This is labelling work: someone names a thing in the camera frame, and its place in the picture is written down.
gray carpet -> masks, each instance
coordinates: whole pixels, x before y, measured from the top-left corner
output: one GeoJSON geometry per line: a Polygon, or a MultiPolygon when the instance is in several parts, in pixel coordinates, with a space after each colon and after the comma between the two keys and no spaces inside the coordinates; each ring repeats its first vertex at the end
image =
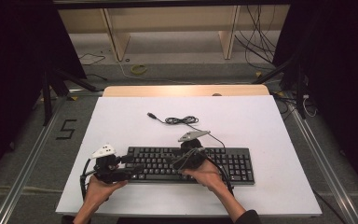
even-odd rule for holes
{"type": "MultiPolygon", "coordinates": [[[[132,77],[164,78],[198,84],[251,82],[255,80],[255,71],[257,71],[253,67],[244,64],[147,64],[146,66],[147,72],[141,76],[136,76],[131,74],[130,64],[123,64],[125,72],[132,77]]],[[[166,80],[152,81],[124,77],[118,65],[85,66],[85,71],[87,74],[96,74],[108,78],[108,81],[104,81],[98,77],[89,76],[89,83],[100,88],[110,85],[173,84],[166,80]]],[[[276,91],[279,89],[277,84],[277,82],[270,82],[267,86],[271,91],[276,91]]],[[[78,88],[77,85],[70,82],[68,82],[68,86],[78,88]]],[[[10,217],[9,223],[60,223],[61,215],[54,212],[55,206],[61,197],[66,179],[72,169],[96,101],[97,96],[80,95],[75,101],[68,100],[65,102],[46,146],[43,148],[26,184],[26,188],[10,217]],[[75,129],[72,138],[66,140],[57,139],[58,137],[69,136],[69,133],[60,131],[66,119],[76,120],[68,122],[66,125],[67,128],[75,129]]],[[[277,106],[281,111],[285,109],[281,102],[278,102],[277,106]]],[[[8,188],[17,178],[27,155],[42,130],[43,112],[43,103],[37,102],[36,109],[23,125],[18,135],[16,149],[8,152],[0,162],[0,204],[4,200],[8,188]]],[[[286,118],[288,113],[282,114],[282,117],[286,118]]],[[[307,122],[358,208],[358,177],[346,158],[339,153],[339,146],[328,127],[324,124],[323,117],[318,115],[315,118],[307,118],[307,122]]],[[[311,187],[318,191],[342,215],[304,136],[296,125],[293,115],[287,117],[284,123],[311,187]]],[[[320,217],[262,217],[263,223],[340,223],[322,201],[318,199],[318,202],[324,212],[320,217]]],[[[93,223],[116,223],[116,219],[113,217],[95,217],[93,223]]]]}

keyboard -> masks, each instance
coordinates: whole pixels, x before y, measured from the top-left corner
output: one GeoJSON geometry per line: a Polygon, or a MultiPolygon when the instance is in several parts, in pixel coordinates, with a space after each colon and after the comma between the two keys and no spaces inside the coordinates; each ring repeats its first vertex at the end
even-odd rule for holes
{"type": "MultiPolygon", "coordinates": [[[[167,163],[166,157],[173,157],[172,150],[179,147],[129,147],[128,155],[134,157],[125,164],[133,168],[139,164],[145,167],[133,175],[130,183],[197,183],[189,175],[178,174],[178,171],[167,163]]],[[[220,167],[225,168],[231,185],[253,185],[255,183],[249,148],[246,147],[206,147],[206,154],[220,167]]]]}

hand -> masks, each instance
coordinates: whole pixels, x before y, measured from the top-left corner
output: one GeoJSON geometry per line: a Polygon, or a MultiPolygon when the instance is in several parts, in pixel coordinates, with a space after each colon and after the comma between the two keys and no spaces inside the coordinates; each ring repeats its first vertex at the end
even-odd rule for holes
{"type": "Polygon", "coordinates": [[[74,223],[88,223],[100,205],[103,204],[115,190],[124,187],[127,183],[128,181],[126,180],[114,184],[106,184],[92,175],[89,178],[86,198],[74,219],[74,223]]]}
{"type": "Polygon", "coordinates": [[[226,188],[218,169],[208,160],[205,160],[198,169],[185,169],[182,171],[182,174],[193,176],[197,182],[213,192],[220,190],[222,187],[226,188]]]}

table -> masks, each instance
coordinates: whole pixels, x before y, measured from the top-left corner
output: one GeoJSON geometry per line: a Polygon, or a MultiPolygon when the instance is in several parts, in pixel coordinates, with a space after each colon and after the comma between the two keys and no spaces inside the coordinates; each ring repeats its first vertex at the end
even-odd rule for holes
{"type": "MultiPolygon", "coordinates": [[[[184,125],[162,125],[150,119],[147,112],[161,119],[190,113],[200,119],[198,128],[210,130],[226,147],[250,148],[255,185],[234,189],[246,209],[255,209],[261,216],[310,217],[322,213],[278,108],[262,85],[107,88],[95,107],[56,212],[78,211],[82,204],[78,178],[90,154],[106,142],[118,155],[124,155],[129,146],[176,147],[176,139],[188,131],[184,125]],[[211,93],[223,96],[208,96],[211,93]]],[[[212,138],[202,137],[200,141],[205,147],[221,147],[212,138]]],[[[206,188],[175,184],[129,184],[115,192],[97,214],[227,217],[223,205],[206,188]]]]}

floor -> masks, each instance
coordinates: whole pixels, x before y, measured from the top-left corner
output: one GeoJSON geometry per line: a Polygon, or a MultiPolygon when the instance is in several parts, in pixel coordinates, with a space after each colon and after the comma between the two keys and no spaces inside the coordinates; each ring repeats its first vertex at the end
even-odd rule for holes
{"type": "MultiPolygon", "coordinates": [[[[268,32],[272,43],[278,41],[278,36],[279,32],[268,32]]],[[[255,80],[260,73],[266,74],[271,68],[271,65],[258,56],[245,55],[239,41],[234,44],[231,59],[224,60],[216,32],[132,34],[124,60],[120,64],[114,61],[106,35],[71,35],[71,38],[81,58],[80,61],[85,64],[84,69],[89,74],[88,81],[99,87],[131,83],[172,84],[173,81],[180,82],[176,84],[186,84],[189,80],[196,84],[246,83],[255,80]],[[248,63],[264,68],[242,67],[248,63]],[[144,64],[148,74],[139,76],[131,74],[131,67],[135,64],[144,64]],[[178,73],[180,69],[187,69],[184,70],[187,72],[178,73]],[[236,72],[239,73],[237,77],[230,76],[236,72]],[[94,75],[106,77],[108,81],[94,75]]],[[[277,76],[266,83],[270,91],[280,90],[278,84],[281,77],[277,76]]],[[[19,174],[23,173],[24,169],[29,169],[28,175],[23,179],[24,187],[20,190],[19,198],[12,199],[14,203],[10,206],[11,210],[7,212],[7,223],[60,223],[61,215],[55,213],[55,206],[61,197],[66,178],[71,171],[71,164],[75,160],[92,116],[93,107],[100,95],[100,93],[82,91],[73,83],[67,84],[72,90],[70,93],[72,98],[58,98],[52,102],[54,108],[59,111],[57,120],[50,126],[42,126],[43,102],[36,102],[34,112],[15,141],[15,149],[8,152],[0,162],[0,211],[3,211],[1,206],[7,200],[7,195],[21,179],[19,174]],[[65,121],[65,128],[75,131],[71,138],[60,140],[60,137],[68,136],[68,133],[62,132],[65,121]],[[47,135],[46,139],[41,139],[42,133],[47,135]],[[28,155],[35,155],[34,163],[29,163],[28,155]]],[[[277,101],[277,107],[282,111],[282,119],[311,187],[331,204],[341,217],[346,218],[347,223],[358,223],[358,177],[346,158],[339,152],[339,145],[324,124],[323,116],[320,114],[315,117],[308,116],[304,123],[296,118],[296,111],[292,107],[289,106],[286,110],[286,104],[280,101],[277,101]],[[310,127],[309,130],[316,140],[305,137],[304,132],[309,131],[301,128],[304,125],[310,127]],[[337,196],[332,182],[327,178],[328,173],[326,175],[315,159],[315,153],[318,153],[319,149],[311,148],[312,141],[317,141],[332,167],[333,174],[336,175],[339,186],[345,190],[344,195],[348,196],[349,205],[353,207],[350,211],[342,206],[343,204],[338,200],[340,196],[337,196]]],[[[320,217],[262,217],[262,221],[263,223],[341,223],[326,203],[320,199],[318,202],[323,210],[320,217]]],[[[116,223],[116,221],[116,217],[93,218],[93,223],[116,223]]]]}

